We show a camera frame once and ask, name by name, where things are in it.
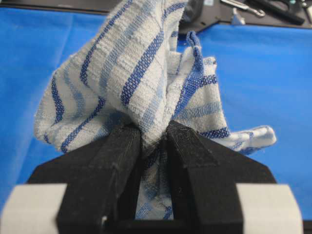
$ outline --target blue stripe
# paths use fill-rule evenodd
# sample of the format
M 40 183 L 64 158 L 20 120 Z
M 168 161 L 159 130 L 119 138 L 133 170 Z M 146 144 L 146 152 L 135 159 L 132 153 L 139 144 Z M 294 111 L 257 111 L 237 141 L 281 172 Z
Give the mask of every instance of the blue stripe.
M 151 11 L 155 8 L 156 1 L 145 1 L 136 18 L 128 25 L 124 33 L 118 38 L 113 46 L 113 50 L 107 56 L 106 61 L 101 70 L 101 77 L 99 86 L 102 89 L 101 93 L 106 93 L 107 79 L 110 77 L 112 69 L 116 66 L 117 59 L 124 53 L 126 46 L 131 40 L 134 32 L 146 21 L 147 17 L 151 15 Z
M 140 210 L 136 213 L 136 219 L 143 219 L 149 211 L 152 210 L 151 205 L 148 202 L 145 202 Z
M 205 65 L 216 64 L 216 60 L 212 61 L 211 58 L 206 58 L 206 59 L 204 59 L 204 64 L 205 64 Z
M 177 37 L 177 35 L 178 35 L 178 32 L 177 32 L 177 31 L 173 31 L 173 32 L 171 33 L 171 37 L 172 37 L 172 38 Z
M 117 12 L 117 14 L 112 17 L 112 19 L 106 24 L 104 30 L 101 32 L 101 34 L 96 39 L 96 41 L 93 44 L 93 46 L 91 47 L 90 51 L 88 52 L 88 54 L 86 56 L 86 59 L 85 59 L 83 65 L 81 67 L 81 72 L 80 72 L 80 80 L 87 87 L 89 87 L 88 81 L 87 81 L 87 77 L 88 77 L 87 71 L 88 71 L 88 67 L 89 67 L 90 60 L 91 60 L 91 57 L 93 55 L 93 52 L 97 48 L 97 44 L 105 36 L 105 34 L 110 30 L 110 28 L 114 25 L 115 21 L 126 11 L 127 8 L 129 8 L 129 6 L 132 4 L 132 2 L 133 2 L 133 0 L 128 0 L 126 2 L 126 4 Z
M 119 124 L 122 113 L 119 111 L 111 113 L 105 123 L 100 127 L 96 136 L 93 138 L 94 140 L 99 139 L 100 137 L 107 136 L 113 129 L 114 126 Z
M 98 115 L 100 110 L 103 108 L 105 104 L 105 100 L 101 97 L 98 97 L 98 105 L 96 109 L 93 111 L 93 113 L 84 121 L 82 122 L 74 131 L 72 131 L 66 138 L 66 140 L 61 145 L 61 150 L 66 153 L 67 152 L 67 146 L 76 138 L 78 133 L 82 130 L 83 126 L 86 125 L 88 122 L 90 122 L 94 117 Z
M 176 116 L 176 119 L 198 118 L 220 112 L 221 110 L 221 102 L 210 102 L 191 109 L 183 109 L 179 115 Z
M 199 46 L 199 40 L 195 32 L 189 32 L 187 34 L 187 42 L 193 47 L 193 56 L 195 58 L 191 72 L 188 74 L 184 81 L 179 101 L 175 107 L 175 118 L 181 110 L 183 110 L 195 91 L 201 86 L 201 79 L 204 73 L 203 56 L 201 54 Z
M 168 218 L 170 218 L 171 215 L 172 215 L 172 207 L 168 206 L 168 207 L 166 207 L 166 214 L 163 217 L 163 219 L 168 219 Z
M 162 23 L 167 18 L 168 15 L 170 15 L 172 12 L 184 8 L 186 6 L 187 2 L 181 2 L 181 3 L 175 3 L 171 6 L 169 6 L 167 9 L 164 10 L 164 14 L 161 17 Z
M 240 150 L 239 153 L 243 155 L 250 155 L 255 151 L 260 150 L 261 148 L 256 148 L 256 147 L 247 147 L 246 149 Z
M 161 18 L 162 23 L 164 23 L 164 20 L 167 18 L 169 14 L 178 9 L 183 8 L 185 4 L 186 3 L 177 3 L 165 9 L 164 14 Z M 143 53 L 142 57 L 140 58 L 140 61 L 134 68 L 134 71 L 132 72 L 132 74 L 126 81 L 125 85 L 123 86 L 121 92 L 121 102 L 123 105 L 127 106 L 129 104 L 133 93 L 137 89 L 138 85 L 141 82 L 142 77 L 144 76 L 145 72 L 151 65 L 152 61 L 154 60 L 154 57 L 158 49 L 160 48 L 163 40 L 164 40 L 164 32 L 161 29 L 160 32 L 152 41 L 152 43 L 148 46 L 147 50 Z
M 209 139 L 212 138 L 225 138 L 230 135 L 230 131 L 227 127 L 217 129 L 217 130 L 212 130 L 204 133 L 200 133 L 202 136 L 207 137 Z
M 162 70 L 162 75 L 159 79 L 156 93 L 152 97 L 152 100 L 148 108 L 145 110 L 143 114 L 143 118 L 139 122 L 140 129 L 143 133 L 148 132 L 151 126 L 154 124 L 156 111 L 158 110 L 160 103 L 164 100 L 163 92 L 162 92 L 164 85 L 165 85 L 164 80 L 165 80 L 165 76 L 164 76 L 164 71 Z
M 240 147 L 242 144 L 243 144 L 242 141 L 237 142 L 236 144 L 234 144 L 234 145 L 231 147 L 231 149 L 232 149 L 232 150 L 235 150 L 235 149 L 237 149 L 238 147 Z
M 51 144 L 51 142 L 49 142 L 49 138 L 47 134 L 44 134 L 43 138 L 48 144 Z
M 53 97 L 53 101 L 54 101 L 54 105 L 55 105 L 55 109 L 56 109 L 56 116 L 55 116 L 54 124 L 57 124 L 58 122 L 60 122 L 63 119 L 64 106 L 63 106 L 62 100 L 59 97 L 59 92 L 58 92 L 58 87 L 56 84 L 55 75 L 56 75 L 56 73 L 54 74 L 54 76 L 52 78 L 52 82 L 51 82 L 51 93 L 52 93 L 52 97 Z
M 68 74 L 69 66 L 70 64 L 68 64 L 65 67 L 63 80 L 65 84 L 67 84 L 67 86 L 69 87 L 73 95 L 73 98 L 75 100 L 75 103 L 76 103 L 77 110 L 76 110 L 75 115 L 71 118 L 71 120 L 74 120 L 74 119 L 81 117 L 82 114 L 85 112 L 85 100 L 83 98 L 82 93 L 73 85 L 73 83 L 69 79 L 69 74 Z
M 176 75 L 178 75 L 179 72 L 180 72 L 180 66 L 181 66 L 182 57 L 183 57 L 183 54 L 180 54 L 179 66 L 177 67 L 176 72 L 175 72 Z

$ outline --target white towel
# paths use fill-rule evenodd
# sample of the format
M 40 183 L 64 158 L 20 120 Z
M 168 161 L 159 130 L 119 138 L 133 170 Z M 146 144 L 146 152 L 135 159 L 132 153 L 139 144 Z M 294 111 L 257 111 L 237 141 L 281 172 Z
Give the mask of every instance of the white towel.
M 185 0 L 123 0 L 98 34 L 58 68 L 41 100 L 35 135 L 68 152 L 106 136 L 120 123 L 142 131 L 150 155 L 174 119 L 233 150 L 275 143 L 269 126 L 231 133 L 223 115 L 216 61 L 203 58 L 194 32 L 176 52 Z M 166 152 L 148 157 L 137 218 L 172 218 Z

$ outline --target towel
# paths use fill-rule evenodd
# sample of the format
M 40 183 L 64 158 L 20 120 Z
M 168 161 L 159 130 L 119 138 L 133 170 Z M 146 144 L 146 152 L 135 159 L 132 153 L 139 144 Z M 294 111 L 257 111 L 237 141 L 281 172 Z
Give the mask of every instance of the towel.
M 185 0 L 123 0 L 97 35 L 51 77 L 35 115 L 37 139 L 64 153 L 133 122 L 145 157 L 137 219 L 171 219 L 167 152 L 158 146 L 175 121 L 244 154 L 276 142 L 260 126 L 230 132 L 223 115 L 216 60 L 204 58 L 195 32 L 176 51 Z

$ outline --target blue surface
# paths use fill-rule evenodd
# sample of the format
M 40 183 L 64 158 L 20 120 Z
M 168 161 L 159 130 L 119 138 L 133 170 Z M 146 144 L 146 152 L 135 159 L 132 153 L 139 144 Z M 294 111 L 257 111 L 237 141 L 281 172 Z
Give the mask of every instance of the blue surface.
M 92 38 L 103 16 L 0 8 L 0 209 L 16 183 L 61 155 L 33 137 L 34 113 L 54 71 Z M 271 125 L 277 143 L 252 158 L 270 167 L 312 219 L 312 30 L 216 25 L 199 34 L 218 62 L 232 131 Z M 185 42 L 179 42 L 179 51 Z

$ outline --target metal tool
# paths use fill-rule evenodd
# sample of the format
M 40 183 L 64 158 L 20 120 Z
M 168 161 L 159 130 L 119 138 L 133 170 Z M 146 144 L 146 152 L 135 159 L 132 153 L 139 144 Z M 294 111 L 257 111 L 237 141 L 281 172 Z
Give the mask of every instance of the metal tool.
M 239 9 L 245 10 L 245 11 L 249 11 L 253 14 L 255 14 L 258 17 L 264 17 L 265 16 L 265 12 L 263 10 L 256 10 L 251 8 L 250 6 L 243 4 L 239 1 L 235 1 L 235 0 L 220 0 L 223 3 L 229 4 L 231 6 L 235 6 Z

